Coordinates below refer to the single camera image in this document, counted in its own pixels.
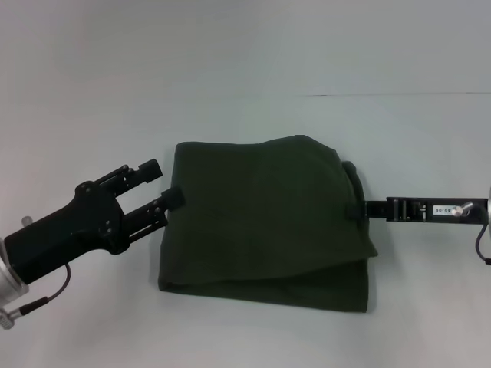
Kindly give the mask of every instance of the robotic arm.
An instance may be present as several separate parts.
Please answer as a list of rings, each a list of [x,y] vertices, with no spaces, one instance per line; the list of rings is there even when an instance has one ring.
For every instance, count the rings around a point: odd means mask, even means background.
[[[95,182],[75,189],[74,199],[59,211],[34,223],[24,222],[22,230],[0,239],[0,325],[14,326],[22,317],[57,297],[67,286],[70,261],[94,249],[112,255],[126,251],[130,244],[167,225],[165,211],[184,205],[183,194],[171,188],[151,203],[124,214],[116,198],[143,182],[162,176],[155,159],[138,170],[123,166]],[[362,202],[348,209],[353,221],[369,218],[388,222],[429,222],[482,225],[476,240],[477,254],[491,265],[479,249],[479,242],[491,221],[491,193],[488,199],[436,199],[389,197],[386,201]],[[10,313],[3,307],[28,292],[28,284],[53,270],[66,266],[64,286],[53,296],[20,307]]]
[[[74,199],[64,208],[36,221],[0,241],[0,325],[14,326],[14,320],[47,304],[61,293],[70,279],[68,263],[94,249],[112,255],[167,225],[165,211],[184,205],[179,188],[128,214],[116,198],[143,182],[162,176],[155,159],[138,170],[123,166],[94,182],[75,189]],[[3,307],[28,292],[28,285],[66,265],[68,276],[62,289],[8,313]]]

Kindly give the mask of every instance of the cable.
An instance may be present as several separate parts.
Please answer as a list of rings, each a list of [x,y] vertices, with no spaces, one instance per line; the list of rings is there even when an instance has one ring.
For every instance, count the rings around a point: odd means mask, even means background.
[[[67,269],[67,278],[65,279],[63,285],[60,287],[60,290],[58,290],[56,293],[54,293],[53,295],[51,295],[48,298],[49,301],[52,301],[53,299],[57,298],[64,291],[64,289],[67,288],[68,284],[70,283],[71,269],[70,269],[70,266],[68,264],[66,264],[65,267]]]
[[[486,209],[484,208],[484,206],[480,205],[480,204],[476,204],[474,203],[474,206],[477,207],[482,215],[483,215],[483,218],[487,218],[488,217],[488,212],[486,211]],[[480,243],[481,243],[481,239],[483,238],[484,236],[484,233],[486,232],[486,229],[488,228],[488,223],[486,223],[483,228],[481,229],[479,235],[477,235],[477,239],[476,239],[476,253],[477,255],[479,255],[479,258],[481,258],[487,265],[491,265],[491,258],[486,258],[484,257],[483,253],[481,252],[481,249],[480,249]]]
[[[29,313],[35,311],[36,309],[41,308],[43,305],[46,305],[47,303],[49,303],[50,301],[52,301],[53,299],[58,297],[64,291],[64,289],[67,288],[68,283],[70,282],[70,279],[71,279],[71,269],[70,269],[70,266],[68,264],[66,264],[65,267],[67,269],[67,278],[65,279],[63,285],[61,285],[60,290],[58,290],[56,293],[54,293],[50,297],[42,297],[41,299],[37,299],[36,301],[33,301],[32,303],[23,305],[22,307],[20,307],[18,309],[18,312],[20,313],[20,315],[25,316],[26,314],[29,314]]]

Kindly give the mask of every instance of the cloth fold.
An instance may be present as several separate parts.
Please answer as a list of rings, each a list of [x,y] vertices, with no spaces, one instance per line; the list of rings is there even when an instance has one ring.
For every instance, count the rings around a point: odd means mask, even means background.
[[[335,311],[367,309],[368,222],[352,163],[306,136],[259,144],[181,143],[172,185],[162,291]]]

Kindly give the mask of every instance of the white table surface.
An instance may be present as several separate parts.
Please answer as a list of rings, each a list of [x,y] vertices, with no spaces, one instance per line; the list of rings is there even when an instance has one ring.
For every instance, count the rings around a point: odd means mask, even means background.
[[[127,163],[170,184],[179,142],[307,134],[355,163],[369,199],[487,197],[491,49],[482,1],[4,0],[0,234]],[[0,365],[488,366],[479,229],[373,221],[368,314],[157,289],[162,231],[73,261],[55,302],[0,331]],[[491,255],[489,238],[483,249]],[[64,271],[17,304],[52,294]]]

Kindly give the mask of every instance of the silver metal cylinder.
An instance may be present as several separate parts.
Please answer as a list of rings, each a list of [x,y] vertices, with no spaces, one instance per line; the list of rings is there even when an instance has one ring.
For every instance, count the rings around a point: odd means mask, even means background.
[[[0,239],[0,307],[11,303],[29,291],[28,285],[10,268],[3,240]]]

